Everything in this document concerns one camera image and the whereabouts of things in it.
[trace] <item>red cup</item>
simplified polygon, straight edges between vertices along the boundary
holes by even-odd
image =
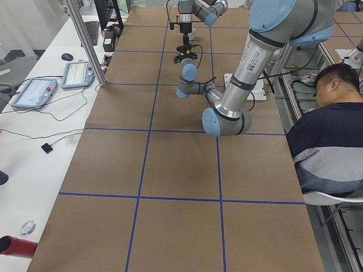
[[[38,243],[12,236],[0,238],[0,254],[32,258]]]

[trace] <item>tablet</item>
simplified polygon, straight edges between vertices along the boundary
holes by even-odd
[[[88,61],[70,62],[66,64],[62,89],[82,88],[91,85],[95,78],[95,73]]]
[[[12,106],[14,108],[40,109],[57,87],[55,79],[32,78],[25,85]]]

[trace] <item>keyboard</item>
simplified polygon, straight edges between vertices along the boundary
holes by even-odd
[[[85,22],[88,34],[90,35],[92,45],[97,45],[98,40],[98,21]]]

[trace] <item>white desk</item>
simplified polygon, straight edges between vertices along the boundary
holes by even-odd
[[[85,22],[97,20],[97,16],[83,16],[83,19]],[[98,45],[94,47],[100,62],[104,55],[102,43],[103,39],[100,34]],[[72,54],[74,61],[87,60],[86,52],[81,48],[81,42],[71,19],[65,23],[28,78],[63,75],[67,62],[61,59],[62,53]],[[58,87],[49,102],[81,90],[64,91],[60,87],[60,82],[58,80]],[[83,129],[97,96],[96,88],[99,87],[98,81],[95,79],[93,84],[84,91],[87,104],[65,121],[58,122],[50,115],[38,112],[24,114],[12,112],[0,114],[0,129],[32,137]],[[51,112],[61,119],[79,108],[84,102],[84,98],[79,93],[68,99],[46,105],[41,111]],[[3,112],[9,111],[12,109],[7,106]],[[44,143],[51,144],[63,136],[65,134],[33,140],[5,131],[0,133],[0,169],[9,175],[8,182],[0,186],[0,237],[4,235],[19,237],[23,223],[34,220],[35,231],[25,236],[24,239],[36,242],[40,240],[77,145],[67,147],[63,139],[53,146],[54,150],[49,154],[46,154],[40,146]],[[26,271],[30,261],[25,258],[0,255],[0,272]]]

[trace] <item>black hair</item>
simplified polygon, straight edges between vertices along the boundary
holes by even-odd
[[[324,68],[316,77],[314,87],[316,88],[321,79],[328,83],[333,78],[338,78],[344,83],[354,86],[359,91],[359,75],[355,69],[346,63],[336,63]]]

